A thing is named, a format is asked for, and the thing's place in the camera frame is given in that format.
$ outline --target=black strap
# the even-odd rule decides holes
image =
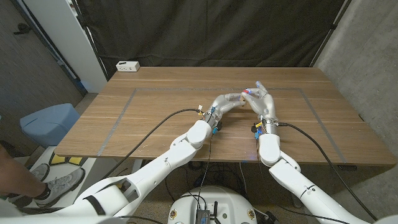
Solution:
[[[97,198],[90,195],[85,197],[84,199],[86,199],[89,203],[91,203],[91,205],[93,206],[98,215],[105,215],[105,211],[102,208],[100,202],[97,200]]]

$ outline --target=table leg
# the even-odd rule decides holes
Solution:
[[[142,165],[142,159],[134,160],[134,163],[132,164],[131,173],[133,174],[133,173],[137,172],[141,168],[141,165]]]

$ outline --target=wooden table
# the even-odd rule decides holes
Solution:
[[[141,67],[116,72],[55,152],[62,156],[124,157],[167,115],[184,108],[207,110],[220,94],[240,93],[260,80],[274,97],[280,122],[311,135],[332,162],[391,166],[396,158],[317,68]],[[199,119],[188,111],[171,117],[131,157],[153,159]],[[257,115],[247,104],[225,114],[213,136],[211,161],[257,162],[251,126]],[[317,147],[290,127],[279,127],[280,148],[301,164],[325,164]],[[195,161],[206,161],[209,141]]]

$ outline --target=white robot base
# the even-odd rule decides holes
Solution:
[[[199,187],[192,189],[192,195],[198,195]],[[256,224],[257,218],[253,206],[242,195],[226,187],[207,185],[200,191],[199,204],[201,217],[196,220],[198,197],[187,192],[176,200],[169,213],[168,224],[214,223],[214,224]]]

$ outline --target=black curtain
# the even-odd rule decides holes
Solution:
[[[109,75],[141,66],[307,67],[344,0],[79,0]]]

